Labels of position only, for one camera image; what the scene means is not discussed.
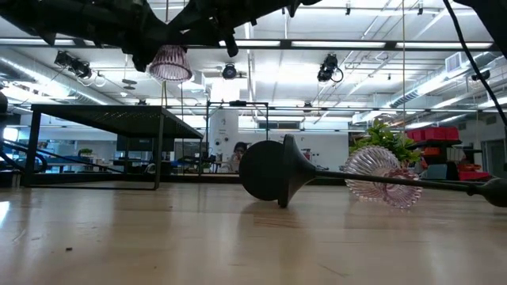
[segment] black trumpet bell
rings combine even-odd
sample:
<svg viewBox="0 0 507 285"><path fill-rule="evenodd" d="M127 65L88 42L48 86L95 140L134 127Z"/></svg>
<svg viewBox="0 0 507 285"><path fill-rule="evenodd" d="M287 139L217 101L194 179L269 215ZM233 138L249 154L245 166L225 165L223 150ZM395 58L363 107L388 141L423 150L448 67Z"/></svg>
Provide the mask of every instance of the black trumpet bell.
<svg viewBox="0 0 507 285"><path fill-rule="evenodd" d="M278 196L278 205L285 208L294 194L306 183L315 179L316 168L299 151L294 135L284 138L284 187Z"/></svg>
<svg viewBox="0 0 507 285"><path fill-rule="evenodd" d="M250 195L287 207L294 194L315 178L315 166L301 154L294 136L286 135L284 144L264 141L251 146L239 164L239 178Z"/></svg>

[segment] cable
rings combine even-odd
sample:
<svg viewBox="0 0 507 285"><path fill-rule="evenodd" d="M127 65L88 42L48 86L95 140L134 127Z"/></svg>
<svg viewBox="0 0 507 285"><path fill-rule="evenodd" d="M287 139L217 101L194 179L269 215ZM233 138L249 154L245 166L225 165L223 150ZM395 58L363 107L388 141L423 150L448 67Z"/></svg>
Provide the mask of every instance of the cable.
<svg viewBox="0 0 507 285"><path fill-rule="evenodd" d="M501 120L504 123L504 126L507 127L507 117L505 117L505 114L504 114L503 110L501 109L500 104L498 103L497 97L494 95L494 92L491 89L488 82L486 82L486 79L484 79L484 76L482 76L482 73L481 73L480 69L478 68L477 63L475 63L475 61L474 61L474 57L472 56L472 54L470 53L470 50L468 49L467 43L465 42L465 38L463 37L463 33L462 33L461 28L459 26L458 17L456 16L454 11L452 10L451 3L449 3L449 0L444 0L444 4L445 4L445 8L447 8L447 11L449 12L449 15L451 16L452 23L454 24L454 27L456 28L456 33L458 34L459 42L461 43L461 46L463 47L463 50L465 51L465 54L467 55L468 60L470 61L470 64L474 68L474 72L477 74L477 77L479 78L481 83L484 85L484 88L486 89L486 91L490 95L491 100L493 100L494 106L498 110L498 115L500 115Z"/></svg>
<svg viewBox="0 0 507 285"><path fill-rule="evenodd" d="M338 68L338 71L340 71L340 73L341 73L341 78L340 78L340 80L334 80L334 79L331 78L331 81L334 82L334 83L340 83L345 78L345 75L343 74L343 71L341 71L340 68Z"/></svg>

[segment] fluorescent light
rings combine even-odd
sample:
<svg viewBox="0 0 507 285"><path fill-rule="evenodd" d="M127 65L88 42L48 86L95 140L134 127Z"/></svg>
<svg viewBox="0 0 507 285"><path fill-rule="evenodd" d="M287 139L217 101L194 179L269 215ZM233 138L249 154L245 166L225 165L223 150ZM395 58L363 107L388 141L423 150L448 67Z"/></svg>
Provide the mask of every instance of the fluorescent light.
<svg viewBox="0 0 507 285"><path fill-rule="evenodd" d="M238 47L279 47L279 40L236 40ZM226 44L222 40L220 47L225 47Z"/></svg>
<svg viewBox="0 0 507 285"><path fill-rule="evenodd" d="M447 118L445 120L441 120L441 123L449 123L449 122L452 122L453 120L457 120L459 118L463 118L465 117L466 115L458 115L458 116L452 116L450 118Z"/></svg>
<svg viewBox="0 0 507 285"><path fill-rule="evenodd" d="M73 40L55 40L55 45L75 45Z"/></svg>
<svg viewBox="0 0 507 285"><path fill-rule="evenodd" d="M183 6L152 7L152 10L181 10Z"/></svg>
<svg viewBox="0 0 507 285"><path fill-rule="evenodd" d="M498 104L500 104L500 105L507 104L507 97L502 97L502 98L498 99ZM479 108L494 107L494 102L493 102L493 100L488 100L486 103L482 103L478 107Z"/></svg>
<svg viewBox="0 0 507 285"><path fill-rule="evenodd" d="M183 82L182 84L177 85L180 89L188 90L188 91L204 91L205 88L201 84L197 84L191 81Z"/></svg>
<svg viewBox="0 0 507 285"><path fill-rule="evenodd" d="M441 102L439 104L436 104L432 108L442 108L442 107L445 107L445 106L449 106L449 105L452 105L452 104L456 103L459 100L461 100L461 99L459 99L458 97L452 98L452 99L443 101L443 102Z"/></svg>
<svg viewBox="0 0 507 285"><path fill-rule="evenodd" d="M29 45L37 45L37 44L46 44L46 42L42 39L0 39L0 44L29 44Z"/></svg>
<svg viewBox="0 0 507 285"><path fill-rule="evenodd" d="M47 44L42 39L0 39L0 44L26 44L26 45L41 45ZM73 40L55 40L55 45L75 45Z"/></svg>
<svg viewBox="0 0 507 285"><path fill-rule="evenodd" d="M298 48L384 48L384 42L370 41L293 41L293 47Z"/></svg>
<svg viewBox="0 0 507 285"><path fill-rule="evenodd" d="M476 112L475 110L460 110L460 109L433 109L432 112Z"/></svg>
<svg viewBox="0 0 507 285"><path fill-rule="evenodd" d="M463 49L461 43L397 43L396 48L451 48L451 49ZM493 43L467 43L469 48L491 48Z"/></svg>
<svg viewBox="0 0 507 285"><path fill-rule="evenodd" d="M426 127L426 126L429 126L430 124L433 124L434 122L419 122L419 123L411 123L409 125L406 125L405 128L406 129L415 129L415 128L419 128L419 127Z"/></svg>

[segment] red storage box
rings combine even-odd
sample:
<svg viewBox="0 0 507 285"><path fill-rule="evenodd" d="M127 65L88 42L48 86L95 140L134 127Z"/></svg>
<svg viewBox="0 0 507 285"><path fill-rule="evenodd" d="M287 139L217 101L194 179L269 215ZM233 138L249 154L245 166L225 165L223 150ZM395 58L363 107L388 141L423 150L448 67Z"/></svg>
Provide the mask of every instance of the red storage box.
<svg viewBox="0 0 507 285"><path fill-rule="evenodd" d="M408 137L416 143L425 140L425 132L423 130L413 130L408 132Z"/></svg>
<svg viewBox="0 0 507 285"><path fill-rule="evenodd" d="M448 127L445 132L445 139L459 140L459 131L457 127Z"/></svg>
<svg viewBox="0 0 507 285"><path fill-rule="evenodd" d="M445 140L447 128L446 127L431 127L424 130L425 140Z"/></svg>

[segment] metal pole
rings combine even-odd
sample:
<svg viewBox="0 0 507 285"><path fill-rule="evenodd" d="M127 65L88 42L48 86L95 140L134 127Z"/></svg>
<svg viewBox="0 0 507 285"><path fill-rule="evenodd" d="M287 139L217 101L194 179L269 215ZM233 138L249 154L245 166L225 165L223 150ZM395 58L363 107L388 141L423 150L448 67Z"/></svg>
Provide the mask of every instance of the metal pole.
<svg viewBox="0 0 507 285"><path fill-rule="evenodd" d="M30 139L28 153L26 154L25 165L25 187L30 187L32 183L33 170L35 168L35 153L37 152L37 143L39 142L40 118L42 114L34 111L32 114L32 125L30 126Z"/></svg>
<svg viewBox="0 0 507 285"><path fill-rule="evenodd" d="M208 129L209 129L209 105L210 105L210 101L208 100L206 102L206 152L209 151L209 138L208 138Z"/></svg>
<svg viewBox="0 0 507 285"><path fill-rule="evenodd" d="M163 135L164 135L164 119L166 117L164 114L160 113L160 120L158 122L158 137L157 137L157 149L155 151L155 185L154 190L157 190L160 187L160 172L162 171L162 144L163 144Z"/></svg>
<svg viewBox="0 0 507 285"><path fill-rule="evenodd" d="M203 173L203 139L199 141L199 177Z"/></svg>
<svg viewBox="0 0 507 285"><path fill-rule="evenodd" d="M269 103L266 106L266 140L269 140Z"/></svg>
<svg viewBox="0 0 507 285"><path fill-rule="evenodd" d="M124 174L128 174L128 151L130 150L130 138L126 139L125 143L125 164L124 164Z"/></svg>
<svg viewBox="0 0 507 285"><path fill-rule="evenodd" d="M473 192L473 193L475 193L474 190L477 190L477 187L478 187L478 185L476 185L476 184L450 184L450 183L430 182L430 181L421 181L421 180L398 179L398 178L390 178L390 177L374 177L374 176L368 176L368 175L338 173L338 172L329 172L329 171L317 171L316 175L318 177L334 177L334 178L350 179L350 180L357 180L357 181L399 184L399 185L407 185L407 186L415 186L415 187L457 190L457 191L465 191L465 192Z"/></svg>

